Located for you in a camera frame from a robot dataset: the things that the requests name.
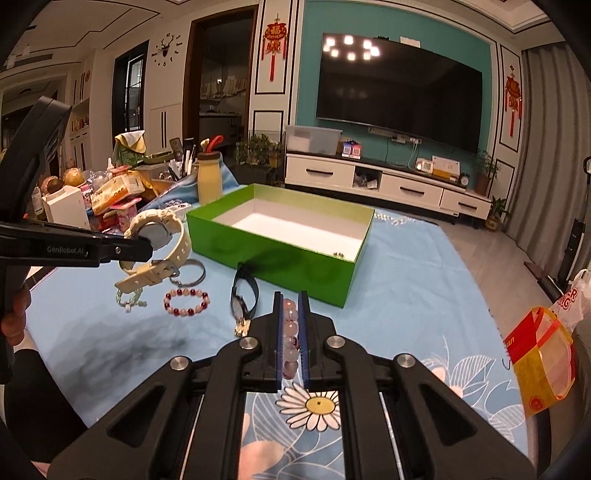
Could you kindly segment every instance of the watch strap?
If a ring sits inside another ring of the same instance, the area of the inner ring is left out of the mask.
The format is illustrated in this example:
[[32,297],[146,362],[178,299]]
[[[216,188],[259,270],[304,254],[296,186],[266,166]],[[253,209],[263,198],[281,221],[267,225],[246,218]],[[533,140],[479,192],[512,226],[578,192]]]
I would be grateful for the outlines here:
[[132,224],[125,232],[126,238],[134,236],[148,222],[162,221],[163,225],[171,233],[179,233],[180,237],[173,250],[163,260],[152,260],[149,263],[142,264],[137,268],[135,262],[120,261],[119,266],[129,276],[115,284],[115,287],[124,293],[157,285],[166,278],[171,277],[183,266],[189,257],[191,251],[191,237],[189,230],[185,228],[184,223],[168,210],[145,210],[138,214]]
[[254,314],[256,312],[256,306],[258,305],[258,299],[259,299],[258,284],[256,283],[255,277],[247,270],[247,268],[243,264],[238,264],[238,269],[236,270],[236,275],[234,275],[234,283],[232,285],[232,296],[233,297],[238,297],[238,295],[236,294],[236,286],[238,284],[238,280],[240,280],[240,279],[246,280],[246,282],[249,284],[249,286],[252,289],[252,292],[254,293],[254,296],[255,296],[255,304],[253,305],[253,307],[250,310],[248,310],[248,312],[245,315],[246,320],[251,320],[254,317]]

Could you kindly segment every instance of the person's hand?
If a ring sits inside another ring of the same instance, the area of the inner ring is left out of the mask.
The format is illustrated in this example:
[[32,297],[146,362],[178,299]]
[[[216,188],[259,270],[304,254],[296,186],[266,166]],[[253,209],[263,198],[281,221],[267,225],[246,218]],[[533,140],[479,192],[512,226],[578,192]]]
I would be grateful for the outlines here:
[[31,305],[31,292],[24,286],[16,293],[12,301],[12,312],[7,313],[0,322],[2,333],[8,343],[17,346],[25,338],[25,326],[27,324],[26,309]]

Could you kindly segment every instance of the alarm clock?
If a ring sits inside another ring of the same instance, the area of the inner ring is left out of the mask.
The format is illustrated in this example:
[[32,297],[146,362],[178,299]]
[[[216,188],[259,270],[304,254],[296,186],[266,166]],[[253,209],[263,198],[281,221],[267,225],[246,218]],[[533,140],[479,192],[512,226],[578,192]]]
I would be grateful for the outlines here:
[[470,175],[468,175],[467,173],[460,173],[460,178],[458,179],[458,181],[460,182],[460,185],[462,187],[467,187],[468,183],[470,182]]

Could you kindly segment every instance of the gray curtain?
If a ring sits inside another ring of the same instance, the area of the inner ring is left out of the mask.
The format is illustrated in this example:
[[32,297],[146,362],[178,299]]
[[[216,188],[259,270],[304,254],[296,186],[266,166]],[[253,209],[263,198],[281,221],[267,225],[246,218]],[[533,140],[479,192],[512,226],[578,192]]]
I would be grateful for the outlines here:
[[566,43],[526,50],[524,74],[523,148],[506,232],[556,276],[573,220],[586,213],[589,234],[575,269],[591,256],[583,172],[583,159],[591,155],[589,80]]

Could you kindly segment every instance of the black watch strap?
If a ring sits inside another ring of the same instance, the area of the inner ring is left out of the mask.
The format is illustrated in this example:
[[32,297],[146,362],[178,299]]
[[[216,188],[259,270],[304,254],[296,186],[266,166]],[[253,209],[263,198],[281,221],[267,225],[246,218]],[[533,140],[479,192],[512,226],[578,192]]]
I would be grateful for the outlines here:
[[246,282],[250,285],[250,287],[252,288],[252,292],[254,293],[255,296],[255,304],[253,305],[253,307],[248,310],[248,312],[245,312],[245,320],[251,320],[256,312],[256,306],[258,305],[258,297],[259,297],[259,291],[258,291],[258,284],[256,283],[256,279],[255,277],[246,269],[246,267],[244,266],[244,264],[238,264],[238,269],[236,270],[236,275],[234,275],[234,284],[232,285],[232,297],[236,297],[242,300],[242,304],[246,305],[244,303],[244,300],[242,299],[241,296],[239,296],[237,294],[237,285],[238,285],[238,280],[246,280]]

